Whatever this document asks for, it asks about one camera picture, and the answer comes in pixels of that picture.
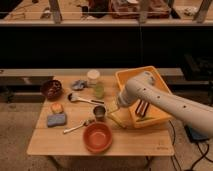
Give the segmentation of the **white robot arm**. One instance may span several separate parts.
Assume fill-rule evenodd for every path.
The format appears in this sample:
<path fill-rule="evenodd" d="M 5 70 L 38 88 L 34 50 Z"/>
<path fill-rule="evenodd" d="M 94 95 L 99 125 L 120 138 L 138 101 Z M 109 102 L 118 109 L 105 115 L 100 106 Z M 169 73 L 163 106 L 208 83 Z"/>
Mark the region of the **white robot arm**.
<path fill-rule="evenodd" d="M 213 107 L 156 88 L 154 76 L 148 71 L 127 80 L 124 88 L 108 106 L 108 112 L 130 107 L 138 99 L 151 103 L 200 133 L 213 137 Z"/>

